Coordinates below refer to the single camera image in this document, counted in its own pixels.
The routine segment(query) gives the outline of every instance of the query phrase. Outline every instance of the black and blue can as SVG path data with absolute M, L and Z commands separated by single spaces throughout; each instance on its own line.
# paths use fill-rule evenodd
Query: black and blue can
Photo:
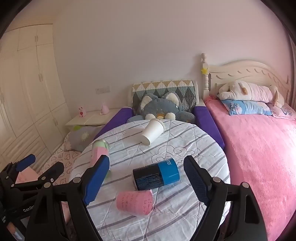
M 150 190 L 180 180 L 179 169 L 173 158 L 133 170 L 137 190 Z

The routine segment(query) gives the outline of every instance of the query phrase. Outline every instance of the purple cushion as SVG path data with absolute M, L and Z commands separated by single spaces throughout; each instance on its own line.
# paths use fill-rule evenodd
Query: purple cushion
M 121 108 L 120 111 L 118 111 L 118 113 L 114 115 L 113 118 L 100 130 L 100 132 L 95 136 L 94 140 L 102 134 L 114 129 L 115 127 L 125 124 L 132 116 L 133 110 L 131 108 Z
M 224 149 L 225 144 L 222 136 L 207 107 L 195 106 L 192 110 L 192 113 L 195 115 L 196 125 L 204 132 L 208 133 L 209 136 L 212 137 L 222 149 Z

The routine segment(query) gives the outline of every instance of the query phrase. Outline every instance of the wooden bed frame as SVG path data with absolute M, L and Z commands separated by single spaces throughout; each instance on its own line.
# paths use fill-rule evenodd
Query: wooden bed frame
M 205 53 L 202 53 L 202 99 L 210 94 L 217 95 L 226 83 L 243 80 L 257 85 L 276 85 L 279 92 L 289 103 L 291 84 L 289 77 L 283 81 L 274 69 L 254 60 L 238 60 L 221 66 L 208 65 Z

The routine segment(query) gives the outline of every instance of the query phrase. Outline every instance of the white paper cup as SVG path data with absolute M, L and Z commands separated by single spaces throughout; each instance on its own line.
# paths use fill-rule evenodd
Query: white paper cup
M 165 131 L 164 123 L 159 119 L 151 119 L 142 131 L 140 138 L 141 142 L 149 146 L 152 142 L 156 140 Z

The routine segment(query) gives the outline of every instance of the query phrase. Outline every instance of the gray flower pillow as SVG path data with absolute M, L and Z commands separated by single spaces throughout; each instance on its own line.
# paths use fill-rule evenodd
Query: gray flower pillow
M 101 129 L 102 126 L 74 126 L 73 130 L 69 133 L 64 151 L 84 151 L 84 149 L 94 140 L 96 134 L 98 134 Z

